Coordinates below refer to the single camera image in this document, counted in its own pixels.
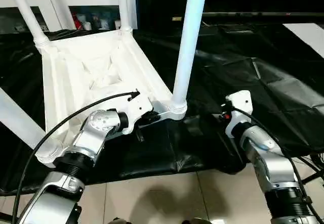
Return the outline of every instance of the bottle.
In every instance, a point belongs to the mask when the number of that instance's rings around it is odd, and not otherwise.
[[[86,21],[85,23],[83,23],[83,27],[85,28],[85,30],[92,30],[91,29],[91,23]]]
[[[109,29],[109,23],[108,23],[108,20],[106,20],[106,19],[101,19],[101,20],[100,20],[100,23],[101,23],[101,28],[102,28],[103,30],[110,30],[110,29]]]
[[[82,26],[81,22],[77,19],[76,13],[72,13],[72,18],[73,18],[76,29],[83,30],[83,26]]]
[[[102,13],[103,19],[107,20],[109,30],[115,30],[115,20],[112,16],[111,11],[105,11]]]
[[[101,23],[100,23],[100,19],[99,19],[99,14],[98,13],[91,13],[92,15],[92,21],[93,21],[93,25],[94,25],[94,29],[99,29],[101,28]]]
[[[116,26],[116,30],[119,30],[120,27],[122,26],[122,23],[120,20],[115,20],[115,26]]]
[[[85,14],[79,14],[79,13],[77,13],[76,14],[76,17],[77,17],[77,19],[83,24],[83,23],[85,23],[86,21],[87,21],[87,19],[86,19],[86,15]]]

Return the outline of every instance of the red bottle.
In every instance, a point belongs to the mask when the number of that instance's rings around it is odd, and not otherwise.
[[[83,30],[82,23],[77,19],[76,13],[72,13],[72,18],[77,30]]]

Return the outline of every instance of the white plastic bracket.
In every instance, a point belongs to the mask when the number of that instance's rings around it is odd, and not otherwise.
[[[122,130],[123,134],[130,134],[134,129],[134,124],[139,120],[145,113],[152,111],[153,106],[144,94],[139,94],[137,97],[128,102],[126,108],[126,115],[128,117],[128,128]]]
[[[225,99],[226,101],[232,103],[233,107],[241,109],[242,111],[245,111],[250,115],[252,114],[253,106],[252,106],[251,94],[249,91],[247,90],[239,91],[234,94],[226,96]],[[225,133],[229,138],[234,138],[234,136],[232,135],[233,128],[238,123],[251,122],[251,119],[238,111],[232,111],[231,114],[232,114],[232,119],[225,129]]]

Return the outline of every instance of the black cable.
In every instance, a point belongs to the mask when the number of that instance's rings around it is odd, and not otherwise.
[[[311,169],[313,169],[315,172],[319,172],[319,169],[315,167],[313,164],[311,164],[309,161],[302,157],[297,157],[299,160],[301,160],[303,163],[305,163],[307,166],[309,166]]]
[[[313,181],[313,180],[315,180],[315,179],[317,179],[319,177],[321,177],[323,179],[323,175],[324,175],[324,169],[322,169],[321,171],[316,172],[316,173],[308,176],[307,178],[303,179],[303,184],[307,184],[307,183],[309,183],[309,182],[311,182],[311,181]]]
[[[310,159],[307,158],[306,156],[302,156],[302,158],[306,161],[308,161],[310,164],[312,164],[314,167],[316,167],[318,170],[320,170],[320,168]]]
[[[311,158],[312,162],[315,164],[316,167],[318,167],[319,169],[324,168],[324,162],[323,162],[322,154],[310,155],[310,158]]]
[[[314,174],[308,176],[307,178],[303,179],[302,182],[303,184],[307,184],[317,178],[322,178],[322,180],[324,181],[324,169],[319,170],[316,166],[314,166],[313,164],[311,164],[310,162],[308,162],[306,159],[304,159],[303,157],[298,157],[299,160],[301,160],[303,163],[305,163],[307,166],[309,166],[311,169],[313,169],[315,171]]]
[[[25,179],[25,175],[26,175],[26,172],[27,172],[27,169],[28,169],[28,166],[33,158],[33,156],[36,154],[36,152],[39,150],[39,148],[42,146],[42,144],[58,129],[60,128],[63,124],[65,124],[67,121],[69,121],[70,119],[72,119],[73,117],[75,117],[76,115],[78,115],[79,113],[82,113],[83,111],[89,109],[90,107],[93,107],[101,102],[104,102],[104,101],[107,101],[107,100],[110,100],[110,99],[114,99],[114,98],[117,98],[117,97],[121,97],[121,96],[128,96],[128,95],[131,95],[132,98],[135,98],[136,96],[138,96],[140,93],[138,91],[136,92],[127,92],[127,93],[120,93],[120,94],[117,94],[117,95],[113,95],[113,96],[108,96],[108,97],[105,97],[103,99],[100,99],[94,103],[91,103],[81,109],[79,109],[78,111],[72,113],[71,115],[69,115],[68,117],[66,117],[65,119],[63,119],[59,124],[57,124],[53,129],[51,129],[40,141],[39,143],[36,145],[36,147],[34,148],[34,150],[32,151],[32,153],[30,154],[28,160],[27,160],[27,163],[25,165],[25,168],[21,174],[21,177],[20,177],[20,182],[19,182],[19,185],[18,185],[18,188],[17,188],[17,194],[16,194],[16,198],[15,198],[15,202],[14,202],[14,209],[13,209],[13,213],[12,213],[12,224],[16,224],[16,219],[17,219],[17,214],[18,214],[18,206],[19,206],[19,200],[20,200],[20,195],[21,195],[21,190],[22,190],[22,184],[23,184],[23,181]]]
[[[267,134],[273,138],[273,140],[279,145],[279,147],[282,149],[282,153],[283,155],[290,161],[293,169],[294,169],[294,173],[296,175],[296,178],[297,178],[297,182],[299,184],[299,187],[300,187],[300,191],[302,192],[302,195],[304,198],[307,198],[307,193],[306,193],[306,190],[305,190],[305,187],[303,185],[303,182],[302,182],[302,179],[300,177],[300,174],[295,166],[295,163],[293,161],[293,159],[291,158],[291,156],[289,155],[289,153],[287,151],[285,151],[285,148],[282,147],[282,145],[280,144],[279,140],[259,121],[257,120],[254,116],[248,114],[247,112],[241,110],[241,109],[238,109],[236,107],[232,107],[231,108],[232,111],[238,111],[239,113],[241,114],[244,114],[245,116],[249,117],[250,119],[252,119],[261,129],[263,129],[265,132],[267,132]],[[319,217],[319,215],[317,214],[316,210],[314,209],[313,205],[309,202],[307,202],[307,206],[308,208],[310,209],[311,213],[316,217],[317,221],[319,224],[324,224],[324,221]]]

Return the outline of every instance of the black ribbed joint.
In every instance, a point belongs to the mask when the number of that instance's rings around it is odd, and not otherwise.
[[[128,128],[128,117],[126,113],[118,113],[120,120],[119,132],[125,128]]]
[[[303,198],[298,188],[271,190],[265,193],[265,198],[272,218],[310,215],[308,199]]]
[[[88,172],[94,166],[91,158],[81,153],[66,153],[56,158],[53,163],[56,166],[55,171],[76,177],[83,183],[86,183]]]

